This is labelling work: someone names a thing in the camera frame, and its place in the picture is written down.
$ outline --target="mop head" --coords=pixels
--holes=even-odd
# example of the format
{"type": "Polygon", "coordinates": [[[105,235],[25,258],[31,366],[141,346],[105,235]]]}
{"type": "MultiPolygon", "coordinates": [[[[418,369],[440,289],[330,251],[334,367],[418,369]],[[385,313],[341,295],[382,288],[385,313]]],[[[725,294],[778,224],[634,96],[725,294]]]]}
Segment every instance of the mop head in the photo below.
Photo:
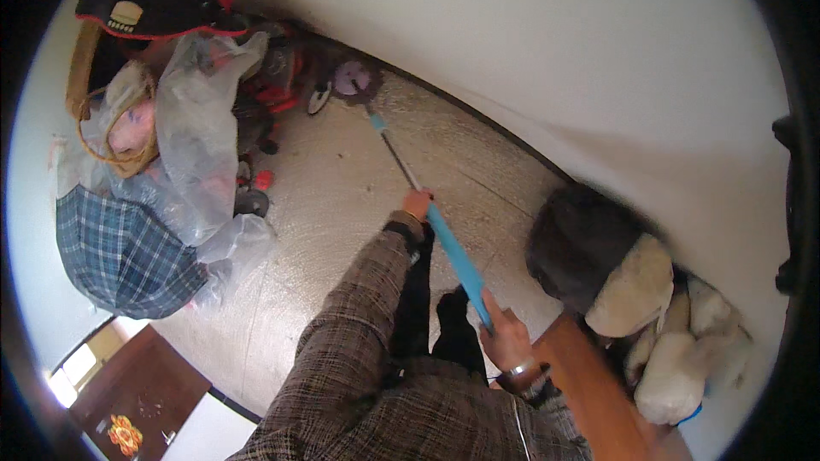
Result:
{"type": "Polygon", "coordinates": [[[333,94],[348,105],[368,105],[375,98],[383,80],[378,69],[361,61],[348,61],[336,68],[333,94]]]}

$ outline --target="window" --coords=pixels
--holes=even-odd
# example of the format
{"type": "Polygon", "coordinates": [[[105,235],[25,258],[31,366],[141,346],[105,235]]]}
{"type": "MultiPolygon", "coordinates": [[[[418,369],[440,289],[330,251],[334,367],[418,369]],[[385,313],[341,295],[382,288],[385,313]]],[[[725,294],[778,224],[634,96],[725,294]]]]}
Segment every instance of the window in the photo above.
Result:
{"type": "Polygon", "coordinates": [[[60,404],[70,408],[77,400],[77,384],[83,380],[88,371],[97,364],[97,357],[91,352],[88,344],[82,344],[62,367],[48,380],[48,386],[60,404]]]}
{"type": "Polygon", "coordinates": [[[66,408],[70,408],[77,400],[77,390],[74,389],[74,385],[68,380],[68,376],[62,368],[51,376],[51,379],[48,380],[48,386],[52,389],[52,393],[60,401],[60,404],[66,408]]]}
{"type": "Polygon", "coordinates": [[[85,374],[97,364],[97,357],[91,352],[88,344],[82,344],[79,349],[68,357],[66,363],[62,364],[62,370],[68,377],[72,386],[82,381],[85,374]]]}

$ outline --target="orange sticker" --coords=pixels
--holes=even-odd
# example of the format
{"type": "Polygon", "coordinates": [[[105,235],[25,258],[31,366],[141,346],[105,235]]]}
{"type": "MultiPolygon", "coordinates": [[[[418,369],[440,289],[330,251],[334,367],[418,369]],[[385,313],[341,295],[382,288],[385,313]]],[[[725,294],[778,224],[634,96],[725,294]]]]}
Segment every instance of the orange sticker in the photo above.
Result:
{"type": "Polygon", "coordinates": [[[111,415],[111,428],[108,429],[108,438],[114,445],[120,446],[122,455],[133,457],[139,447],[143,445],[143,434],[131,425],[126,415],[111,415]]]}

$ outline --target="blue plaid fabric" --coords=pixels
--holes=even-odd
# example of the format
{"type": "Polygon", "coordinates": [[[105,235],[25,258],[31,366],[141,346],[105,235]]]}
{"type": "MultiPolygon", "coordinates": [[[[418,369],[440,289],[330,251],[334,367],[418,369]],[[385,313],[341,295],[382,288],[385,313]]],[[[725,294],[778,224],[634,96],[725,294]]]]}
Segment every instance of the blue plaid fabric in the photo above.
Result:
{"type": "Polygon", "coordinates": [[[196,249],[150,210],[82,186],[56,201],[56,243],[77,290],[117,315],[167,317],[208,279],[196,249]]]}

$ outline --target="door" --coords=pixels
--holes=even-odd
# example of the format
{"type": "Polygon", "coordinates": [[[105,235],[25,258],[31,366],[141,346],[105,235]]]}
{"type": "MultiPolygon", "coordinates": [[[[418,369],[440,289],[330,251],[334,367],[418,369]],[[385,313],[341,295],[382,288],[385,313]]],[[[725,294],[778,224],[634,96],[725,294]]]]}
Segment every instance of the door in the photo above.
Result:
{"type": "Polygon", "coordinates": [[[70,412],[110,461],[159,461],[210,386],[147,326],[88,381],[70,412]]]}

